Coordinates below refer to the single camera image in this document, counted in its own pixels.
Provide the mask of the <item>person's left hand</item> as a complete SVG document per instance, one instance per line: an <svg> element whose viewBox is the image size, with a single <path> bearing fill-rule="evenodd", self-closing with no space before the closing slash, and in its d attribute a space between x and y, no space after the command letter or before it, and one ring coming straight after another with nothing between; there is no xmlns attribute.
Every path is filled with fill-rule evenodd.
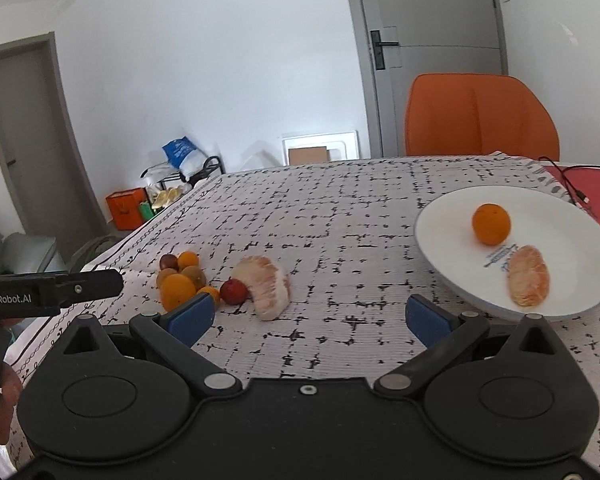
<svg viewBox="0 0 600 480"><path fill-rule="evenodd" d="M1 368L0 389L0 445L5 445L9 439L12 415L23 390L20 378L6 363Z"/></svg>

